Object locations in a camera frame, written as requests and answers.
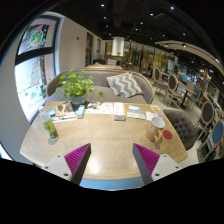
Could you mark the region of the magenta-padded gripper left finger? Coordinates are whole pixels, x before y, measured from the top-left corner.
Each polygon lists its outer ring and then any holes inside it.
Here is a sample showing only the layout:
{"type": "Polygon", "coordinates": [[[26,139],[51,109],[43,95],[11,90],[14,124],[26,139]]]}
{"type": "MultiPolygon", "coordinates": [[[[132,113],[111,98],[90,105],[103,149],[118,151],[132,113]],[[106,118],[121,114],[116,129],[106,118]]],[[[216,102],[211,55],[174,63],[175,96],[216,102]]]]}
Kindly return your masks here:
{"type": "Polygon", "coordinates": [[[79,185],[90,155],[91,144],[87,143],[66,155],[56,155],[42,169],[79,185]]]}

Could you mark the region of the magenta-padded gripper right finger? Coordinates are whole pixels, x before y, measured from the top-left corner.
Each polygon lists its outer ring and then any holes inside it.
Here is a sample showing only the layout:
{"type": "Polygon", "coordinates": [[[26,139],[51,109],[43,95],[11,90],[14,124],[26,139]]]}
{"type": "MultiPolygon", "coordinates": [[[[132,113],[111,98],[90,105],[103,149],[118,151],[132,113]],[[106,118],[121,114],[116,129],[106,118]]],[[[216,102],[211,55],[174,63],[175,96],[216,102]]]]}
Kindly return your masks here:
{"type": "Polygon", "coordinates": [[[182,169],[168,154],[158,155],[136,143],[133,144],[133,155],[145,185],[182,169]]]}

